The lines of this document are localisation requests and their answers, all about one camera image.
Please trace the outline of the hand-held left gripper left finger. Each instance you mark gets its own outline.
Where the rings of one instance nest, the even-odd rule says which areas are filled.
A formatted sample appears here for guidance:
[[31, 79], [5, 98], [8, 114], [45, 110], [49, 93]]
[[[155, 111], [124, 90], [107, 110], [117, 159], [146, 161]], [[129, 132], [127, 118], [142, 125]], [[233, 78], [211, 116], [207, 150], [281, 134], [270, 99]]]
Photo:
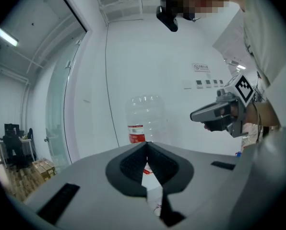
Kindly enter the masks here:
[[160, 230], [142, 186], [146, 144], [78, 160], [44, 183], [25, 204], [61, 230]]

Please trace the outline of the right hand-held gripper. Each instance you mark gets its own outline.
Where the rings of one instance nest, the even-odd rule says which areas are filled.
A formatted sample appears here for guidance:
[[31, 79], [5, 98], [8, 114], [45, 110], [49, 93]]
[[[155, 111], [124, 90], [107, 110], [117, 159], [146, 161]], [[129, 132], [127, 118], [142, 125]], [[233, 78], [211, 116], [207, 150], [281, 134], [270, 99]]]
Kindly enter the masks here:
[[223, 119], [224, 129], [234, 138], [245, 135], [243, 125], [247, 106], [254, 96], [248, 79], [236, 75], [217, 91], [216, 102], [208, 104], [190, 114], [193, 122], [207, 122]]

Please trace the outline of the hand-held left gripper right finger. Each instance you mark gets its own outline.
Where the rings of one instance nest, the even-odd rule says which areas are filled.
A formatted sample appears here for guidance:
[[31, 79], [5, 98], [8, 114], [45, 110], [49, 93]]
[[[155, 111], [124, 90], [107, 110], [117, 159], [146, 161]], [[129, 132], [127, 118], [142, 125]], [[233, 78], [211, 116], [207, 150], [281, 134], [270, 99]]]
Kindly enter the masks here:
[[172, 227], [207, 201], [234, 170], [235, 156], [191, 151], [162, 143], [147, 143], [147, 163], [162, 192], [160, 219]]

